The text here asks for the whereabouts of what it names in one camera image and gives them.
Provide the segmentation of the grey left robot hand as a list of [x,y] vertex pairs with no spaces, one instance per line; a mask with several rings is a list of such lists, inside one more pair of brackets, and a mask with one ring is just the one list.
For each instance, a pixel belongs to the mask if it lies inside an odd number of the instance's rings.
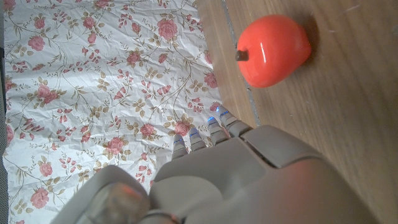
[[149,191],[107,166],[55,223],[376,223],[376,217],[318,151],[265,125],[252,128],[219,106],[208,120],[213,145],[189,130]]

